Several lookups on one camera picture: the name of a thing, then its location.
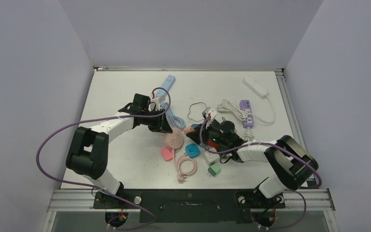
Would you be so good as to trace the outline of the red pink plug adapter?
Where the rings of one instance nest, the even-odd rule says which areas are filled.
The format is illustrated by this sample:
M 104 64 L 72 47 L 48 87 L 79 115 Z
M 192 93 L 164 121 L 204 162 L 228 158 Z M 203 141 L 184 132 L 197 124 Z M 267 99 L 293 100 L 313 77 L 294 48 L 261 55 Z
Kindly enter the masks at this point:
M 211 139 L 207 141 L 207 146 L 209 146 L 210 148 L 214 148 L 216 151 L 218 151 L 219 149 L 219 144 L 217 144 L 215 141 Z

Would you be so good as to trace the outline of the white wall adapter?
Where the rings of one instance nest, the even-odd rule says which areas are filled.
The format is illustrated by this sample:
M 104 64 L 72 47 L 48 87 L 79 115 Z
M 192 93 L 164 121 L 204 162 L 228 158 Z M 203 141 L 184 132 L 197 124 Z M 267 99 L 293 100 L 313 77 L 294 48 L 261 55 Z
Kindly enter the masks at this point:
M 211 166 L 220 161 L 220 156 L 214 152 L 216 152 L 216 149 L 213 147 L 203 152 L 203 158 L 208 166 Z

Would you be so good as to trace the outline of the purple USB power strip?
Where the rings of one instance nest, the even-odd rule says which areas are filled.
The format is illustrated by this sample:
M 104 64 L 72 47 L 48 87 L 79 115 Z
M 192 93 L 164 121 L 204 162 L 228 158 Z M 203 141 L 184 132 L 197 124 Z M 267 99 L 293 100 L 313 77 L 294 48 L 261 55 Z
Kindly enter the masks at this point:
M 246 118 L 242 121 L 243 128 L 252 129 L 254 127 L 254 119 L 252 115 L 252 107 L 249 100 L 240 100 L 239 107 L 241 111 L 246 113 Z

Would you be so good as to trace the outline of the light green charger plug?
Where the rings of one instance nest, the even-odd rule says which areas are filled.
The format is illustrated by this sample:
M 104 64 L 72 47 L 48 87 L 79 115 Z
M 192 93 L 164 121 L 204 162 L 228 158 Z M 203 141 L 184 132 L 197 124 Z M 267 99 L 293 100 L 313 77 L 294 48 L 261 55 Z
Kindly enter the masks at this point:
M 217 176 L 221 171 L 221 167 L 220 165 L 214 163 L 212 165 L 210 165 L 207 169 L 207 175 L 208 176 L 212 176 L 212 177 L 215 177 Z

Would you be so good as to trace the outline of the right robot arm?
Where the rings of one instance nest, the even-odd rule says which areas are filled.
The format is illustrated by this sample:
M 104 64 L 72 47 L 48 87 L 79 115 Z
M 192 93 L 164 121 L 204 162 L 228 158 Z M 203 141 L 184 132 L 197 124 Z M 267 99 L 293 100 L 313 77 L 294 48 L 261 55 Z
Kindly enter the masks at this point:
M 188 127 L 185 135 L 227 160 L 270 164 L 274 174 L 254 189 L 254 202 L 260 207 L 270 204 L 274 196 L 285 190 L 299 189 L 319 168 L 317 161 L 289 135 L 269 142 L 248 141 L 240 137 L 234 123 L 227 120 Z

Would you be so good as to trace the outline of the light blue power strip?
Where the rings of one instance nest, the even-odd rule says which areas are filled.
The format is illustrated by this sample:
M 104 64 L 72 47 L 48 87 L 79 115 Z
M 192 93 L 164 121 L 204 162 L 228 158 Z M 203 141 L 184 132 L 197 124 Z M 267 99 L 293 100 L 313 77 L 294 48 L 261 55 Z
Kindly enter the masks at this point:
M 162 83 L 162 85 L 160 86 L 161 89 L 158 89 L 156 91 L 156 97 L 161 97 L 161 96 L 166 97 L 167 92 L 171 89 L 171 87 L 175 83 L 175 80 L 176 80 L 175 76 L 168 75 L 166 79 L 164 80 L 164 82 Z

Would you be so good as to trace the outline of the white power strip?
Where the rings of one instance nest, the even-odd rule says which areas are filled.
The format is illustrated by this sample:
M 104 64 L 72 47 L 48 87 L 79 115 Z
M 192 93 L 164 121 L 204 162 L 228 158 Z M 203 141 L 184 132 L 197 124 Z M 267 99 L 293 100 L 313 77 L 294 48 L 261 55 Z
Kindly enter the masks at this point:
M 268 96 L 268 91 L 255 79 L 244 78 L 242 84 L 246 86 L 250 91 L 257 95 L 261 99 L 265 99 Z

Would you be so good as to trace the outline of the blue adapter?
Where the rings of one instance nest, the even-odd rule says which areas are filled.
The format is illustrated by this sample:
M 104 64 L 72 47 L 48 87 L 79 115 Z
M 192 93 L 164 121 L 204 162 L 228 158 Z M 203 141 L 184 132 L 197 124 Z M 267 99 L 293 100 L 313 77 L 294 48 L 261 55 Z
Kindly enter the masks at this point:
M 188 155 L 189 158 L 193 159 L 198 157 L 201 154 L 201 151 L 197 144 L 192 143 L 185 146 L 185 153 Z

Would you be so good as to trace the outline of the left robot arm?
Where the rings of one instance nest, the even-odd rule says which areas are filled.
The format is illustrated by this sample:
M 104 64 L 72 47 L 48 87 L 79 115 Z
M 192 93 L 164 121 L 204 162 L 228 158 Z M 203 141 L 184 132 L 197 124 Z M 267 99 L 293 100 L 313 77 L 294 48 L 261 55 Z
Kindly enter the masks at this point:
M 136 93 L 133 101 L 119 109 L 116 119 L 106 120 L 96 126 L 78 127 L 73 135 L 66 158 L 66 167 L 100 187 L 106 202 L 113 208 L 123 205 L 122 186 L 107 170 L 109 142 L 139 125 L 146 125 L 152 132 L 172 133 L 162 109 L 150 109 L 151 98 Z

